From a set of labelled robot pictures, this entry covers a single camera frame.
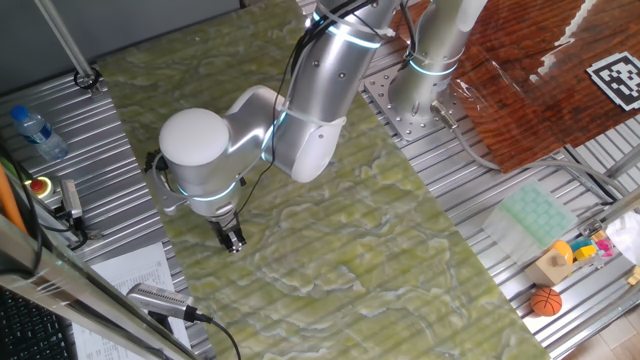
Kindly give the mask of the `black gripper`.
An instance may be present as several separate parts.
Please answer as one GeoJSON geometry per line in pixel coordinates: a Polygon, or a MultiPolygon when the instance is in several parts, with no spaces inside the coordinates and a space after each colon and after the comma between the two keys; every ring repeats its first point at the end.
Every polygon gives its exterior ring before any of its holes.
{"type": "Polygon", "coordinates": [[[241,250],[246,240],[240,228],[240,220],[235,209],[219,216],[208,217],[211,228],[218,237],[219,243],[228,252],[241,250]]]}

